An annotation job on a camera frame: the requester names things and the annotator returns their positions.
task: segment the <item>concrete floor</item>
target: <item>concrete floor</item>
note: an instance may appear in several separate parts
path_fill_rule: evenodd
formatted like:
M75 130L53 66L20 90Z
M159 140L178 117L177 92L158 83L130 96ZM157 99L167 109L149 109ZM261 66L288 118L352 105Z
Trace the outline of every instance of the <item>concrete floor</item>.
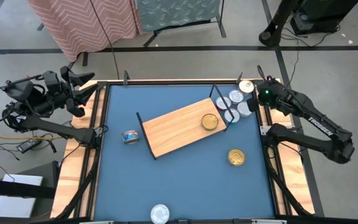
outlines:
M279 1L268 0L272 14ZM37 31L40 21L25 0L5 0L0 8L0 49L56 49L46 29ZM222 39L218 26L208 24L162 32L152 45L248 45L258 46L258 34L267 21L261 0L226 1L224 27L227 38ZM150 34L132 40L119 40L115 47L141 47ZM314 44L321 34L310 35L306 41ZM321 45L358 45L358 4L341 22L341 31L326 37ZM280 44L296 45L284 40ZM289 74L293 70L296 52L282 52ZM321 154L310 152L324 213L327 217L358 218L358 50L303 51L291 83L294 90L307 94L314 105L333 121L354 134L356 151L350 163L335 164ZM128 70L131 78L257 78L256 65L266 74L282 78L274 51L194 51L194 52L132 52L116 53L118 69ZM111 53L89 54L88 66L82 67L82 56L73 66L74 72L95 72L95 79L115 79L116 68ZM63 54L0 55L0 86L5 80L17 80L46 70L58 71L69 61ZM10 99L0 92L0 111ZM56 110L51 120L63 123L71 119L65 110ZM302 120L305 133L321 137L319 131ZM0 135L23 136L0 123ZM61 160L64 140L57 140L56 154L49 148L17 154L0 151L0 164L9 173L31 169L54 160ZM0 169L0 178L4 172Z

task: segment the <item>gold can lid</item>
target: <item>gold can lid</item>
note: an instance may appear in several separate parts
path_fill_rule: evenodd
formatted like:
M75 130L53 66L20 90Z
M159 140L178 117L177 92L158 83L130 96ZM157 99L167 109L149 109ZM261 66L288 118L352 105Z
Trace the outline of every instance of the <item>gold can lid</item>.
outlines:
M213 114L206 114L201 119L201 125L207 131L213 131L218 126L218 117Z
M241 166L246 161L246 156L240 149L232 149L229 152L228 159L231 164Z

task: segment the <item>silver can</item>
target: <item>silver can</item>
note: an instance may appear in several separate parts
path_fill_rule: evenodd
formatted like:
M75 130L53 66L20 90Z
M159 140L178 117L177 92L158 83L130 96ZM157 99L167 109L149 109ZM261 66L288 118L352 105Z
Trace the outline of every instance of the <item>silver can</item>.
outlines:
M230 109L231 113L233 114L234 116L234 119L233 117L230 115L230 112L229 110L226 110L224 112L224 119L226 120L227 123L229 123L231 121L231 119L233 119L233 121L231 123L237 123L239 120L240 120L240 114L239 112L236 110L236 109Z
M237 105L244 100L244 94L239 90L232 90L229 93L229 99L234 105Z
M244 93L245 96L252 93L255 86L251 81L243 80L239 83L239 90Z
M248 117L249 115L251 115L251 111L248 108L248 104L247 102L241 102L237 105L237 110L240 114L240 116L242 116L243 118Z
M224 98L224 101L226 101L226 104L228 105L228 107L230 108L231 100L225 96L223 98ZM220 98L220 97L218 99L216 99L216 108L220 111L225 111L227 109L226 105L223 103L222 98Z

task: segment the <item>wooden table frame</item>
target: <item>wooden table frame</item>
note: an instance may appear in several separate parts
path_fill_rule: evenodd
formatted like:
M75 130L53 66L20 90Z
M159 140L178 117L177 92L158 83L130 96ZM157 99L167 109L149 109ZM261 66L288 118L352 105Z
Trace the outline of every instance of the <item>wooden table frame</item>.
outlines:
M128 80L128 85L233 85L237 79L191 79L191 80ZM84 87L105 82L107 85L105 89L98 90L89 99L88 104L84 107L85 116L82 118L73 118L72 125L76 128L88 128L103 126L109 103L109 93L111 85L123 85L124 80L103 80L103 81L89 81ZM257 117L260 125L270 126L272 123L280 123L285 126L293 126L291 118L284 116L277 110L268 110L261 107L257 112ZM290 142L285 144L298 149L297 145ZM69 139L65 150L65 156L77 147L78 143L75 140ZM52 212L50 217L56 217L68 205L78 187L90 171L94 162L96 166L100 165L101 152L96 152L95 149L78 148L72 155L65 159L60 171L59 181L53 202ZM300 158L300 155L283 145L269 148L268 152L264 151L265 156L269 156L271 163L281 179L284 180L286 186L295 196L297 201L310 213L314 213L313 202L310 194L310 189L305 175L305 170ZM94 215L94 205L96 201L96 189L98 183L98 176L87 186L80 203L76 206L71 217L90 217ZM269 184L273 198L273 207L275 215L295 215L296 212L284 197L278 185L269 176Z

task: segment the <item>blue patterned curtain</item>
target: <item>blue patterned curtain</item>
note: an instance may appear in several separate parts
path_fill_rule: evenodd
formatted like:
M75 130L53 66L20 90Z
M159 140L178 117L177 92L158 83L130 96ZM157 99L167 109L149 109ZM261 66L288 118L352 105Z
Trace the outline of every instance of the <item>blue patterned curtain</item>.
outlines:
M219 13L220 0L136 0L144 31L205 21Z

